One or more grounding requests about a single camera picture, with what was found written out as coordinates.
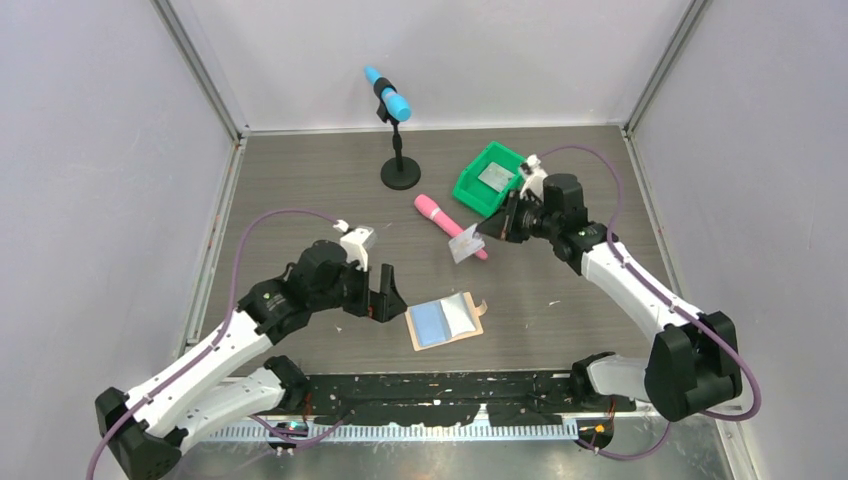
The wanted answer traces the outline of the beige card holder wallet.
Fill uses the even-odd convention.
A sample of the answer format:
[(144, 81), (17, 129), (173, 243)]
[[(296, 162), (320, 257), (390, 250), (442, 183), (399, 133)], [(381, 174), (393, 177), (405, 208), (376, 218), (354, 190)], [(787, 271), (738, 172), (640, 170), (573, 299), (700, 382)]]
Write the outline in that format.
[(458, 292), (410, 306), (405, 319), (414, 351), (443, 346), (484, 333), (485, 300), (477, 304), (470, 292)]

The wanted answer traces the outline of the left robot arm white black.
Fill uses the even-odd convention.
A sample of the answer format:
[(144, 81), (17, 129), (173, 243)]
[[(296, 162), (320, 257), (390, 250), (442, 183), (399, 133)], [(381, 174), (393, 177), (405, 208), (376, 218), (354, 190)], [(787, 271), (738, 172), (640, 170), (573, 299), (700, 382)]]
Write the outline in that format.
[(316, 313), (340, 309), (385, 323), (406, 311), (393, 265), (381, 266), (374, 291), (363, 255), (350, 248), (314, 242), (282, 275), (256, 283), (212, 333), (160, 373), (127, 392), (101, 392), (94, 402), (96, 452), (109, 450), (129, 479), (161, 479), (205, 436), (238, 418), (275, 408), (298, 412), (307, 389), (284, 356), (232, 387), (219, 384)]

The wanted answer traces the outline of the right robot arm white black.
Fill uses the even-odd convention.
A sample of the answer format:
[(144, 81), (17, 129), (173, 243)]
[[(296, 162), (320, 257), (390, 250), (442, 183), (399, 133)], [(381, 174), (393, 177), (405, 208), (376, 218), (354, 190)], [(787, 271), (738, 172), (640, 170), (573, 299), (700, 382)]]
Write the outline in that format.
[(645, 359), (603, 352), (574, 363), (570, 392), (580, 408), (596, 410), (616, 395), (648, 402), (676, 422), (742, 393), (733, 321), (675, 296), (606, 225), (590, 220), (576, 176), (554, 174), (527, 193), (510, 191), (475, 230), (509, 243), (548, 241), (557, 259), (607, 294), (650, 341)]

